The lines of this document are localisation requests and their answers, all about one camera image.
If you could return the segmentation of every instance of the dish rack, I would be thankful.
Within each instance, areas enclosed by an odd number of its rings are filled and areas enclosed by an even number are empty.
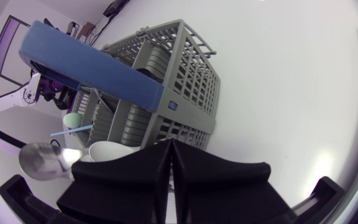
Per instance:
[[[82,126],[92,124],[90,130],[75,133],[84,147],[114,141],[142,149],[175,138],[206,149],[215,126],[220,79],[208,62],[216,52],[192,28],[182,20],[142,28],[101,51],[161,83],[164,91],[154,113],[100,93],[113,114],[95,91],[79,91],[72,112],[83,115]]]

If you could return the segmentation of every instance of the gray plastic grid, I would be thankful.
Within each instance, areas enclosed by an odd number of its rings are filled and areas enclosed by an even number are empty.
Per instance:
[[[165,58],[166,62],[159,64],[163,65],[162,67],[153,63],[152,57],[144,67],[140,67],[149,71],[154,69],[152,73],[158,78],[162,78],[166,71],[162,80],[165,89],[157,112],[150,113],[151,117],[147,117],[150,119],[149,123],[141,116],[131,114],[130,110],[133,110],[135,105],[130,106],[122,102],[124,108],[122,111],[126,111],[128,115],[116,115],[117,119],[127,118],[126,123],[120,124],[118,129],[122,130],[121,144],[131,146],[138,145],[142,141],[141,148],[144,148],[156,142],[175,138],[199,149],[205,149],[214,129],[219,98],[220,79],[208,62],[208,58],[216,52],[211,50],[209,45],[182,20],[151,29],[146,27],[136,35],[105,46],[102,51],[138,69],[137,66],[143,64],[143,62],[139,63],[139,52],[142,48],[147,48],[144,46],[146,43],[159,46],[170,54]],[[178,103],[176,111],[168,109],[167,105],[171,101]],[[114,123],[122,122],[112,123],[110,134],[115,130],[112,134],[115,137],[109,136],[108,139],[120,142],[116,138],[117,130],[114,129]]]

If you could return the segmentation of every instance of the window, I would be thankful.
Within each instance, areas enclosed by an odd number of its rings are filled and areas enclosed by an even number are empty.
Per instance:
[[[17,43],[15,46],[20,45],[20,42],[29,26],[30,25],[27,23],[13,16],[9,16],[0,34],[0,77],[19,86],[25,83],[24,74],[22,74],[22,77],[15,75],[14,72],[7,72],[3,75],[2,71],[4,71],[4,65],[9,64],[6,68],[9,67],[10,71],[18,69],[19,72],[22,72],[22,66],[16,66],[17,61],[20,60],[19,54],[17,53],[17,47],[13,49],[11,48],[11,51],[9,51],[9,48],[11,47],[12,42]]]

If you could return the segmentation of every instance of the cable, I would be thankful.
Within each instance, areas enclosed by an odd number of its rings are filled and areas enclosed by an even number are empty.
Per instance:
[[[109,23],[112,21],[112,19],[114,19],[115,16],[118,15],[119,12],[121,12],[122,8],[123,8],[128,2],[129,2],[129,0],[125,0],[125,1],[122,2],[121,5],[118,6],[116,12],[115,12],[112,16],[110,16],[109,21],[107,22],[107,24],[104,25],[104,27],[100,30],[100,32],[99,32],[98,34],[93,35],[93,36],[94,36],[94,39],[92,40],[90,46],[92,46],[92,45],[97,41],[97,39],[99,38],[100,34],[105,30],[105,28],[109,25]]]
[[[50,141],[49,144],[52,144],[53,142],[56,142],[56,144],[60,147],[60,143],[56,139],[53,139],[52,141]]]
[[[96,93],[96,96],[98,96],[100,102],[102,102],[102,104],[107,108],[107,110],[109,110],[110,113],[111,113],[112,115],[114,115],[114,113],[112,112],[112,110],[110,109],[110,107],[107,105],[107,103],[104,101],[104,99],[102,99],[102,97],[99,95],[99,91],[98,91],[96,88],[94,88],[93,90],[94,90],[94,92]]]

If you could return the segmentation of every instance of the white wall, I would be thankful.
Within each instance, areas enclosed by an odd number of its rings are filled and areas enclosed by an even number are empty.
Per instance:
[[[96,24],[114,0],[37,0],[81,24]]]

